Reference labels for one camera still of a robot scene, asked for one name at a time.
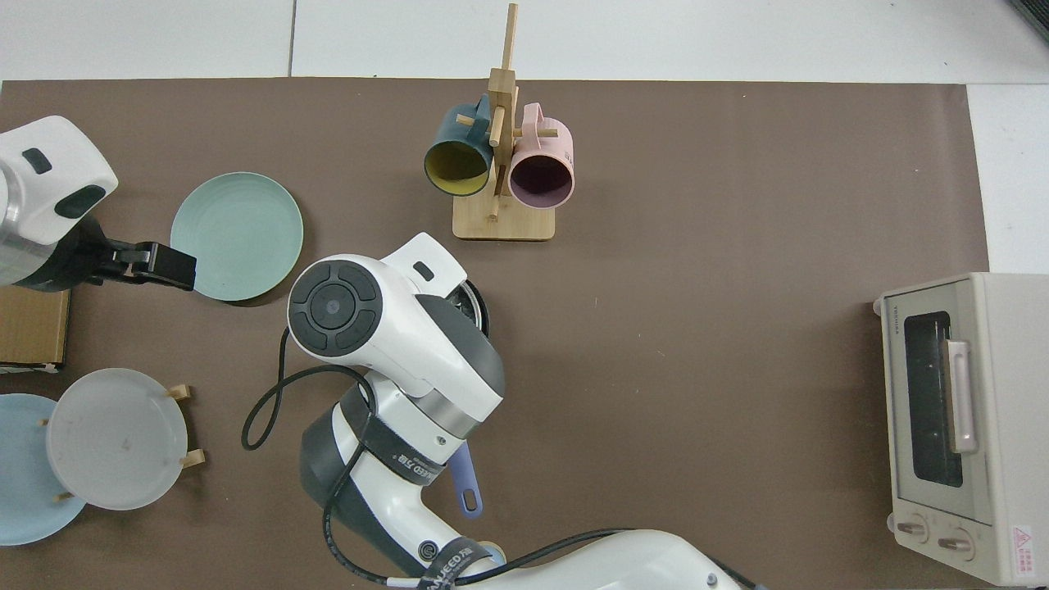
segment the toaster oven door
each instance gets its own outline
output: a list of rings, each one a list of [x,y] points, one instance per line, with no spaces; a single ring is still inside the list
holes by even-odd
[[[984,392],[969,280],[887,297],[890,396],[899,498],[988,523],[978,412]]]

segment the pink mug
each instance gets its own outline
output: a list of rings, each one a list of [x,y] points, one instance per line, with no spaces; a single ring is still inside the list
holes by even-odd
[[[540,138],[540,129],[557,129],[557,136]],[[576,188],[572,132],[560,121],[544,118],[539,103],[524,105],[521,138],[507,176],[510,194],[535,209],[562,205]]]

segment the dark green mug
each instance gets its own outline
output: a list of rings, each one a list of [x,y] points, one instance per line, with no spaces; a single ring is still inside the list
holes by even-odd
[[[473,119],[473,125],[456,122],[461,114]],[[475,105],[456,105],[445,113],[437,136],[423,159],[426,177],[433,186],[455,196],[485,188],[492,169],[492,146],[488,144],[491,119],[488,94]]]

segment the toaster oven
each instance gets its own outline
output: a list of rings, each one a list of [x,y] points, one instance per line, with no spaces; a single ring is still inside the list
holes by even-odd
[[[890,291],[896,541],[1000,586],[1049,584],[1049,275]]]

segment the warning label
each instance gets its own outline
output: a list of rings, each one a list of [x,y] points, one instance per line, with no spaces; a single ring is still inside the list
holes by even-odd
[[[1034,538],[1031,527],[1012,527],[1012,561],[1016,577],[1034,577]]]

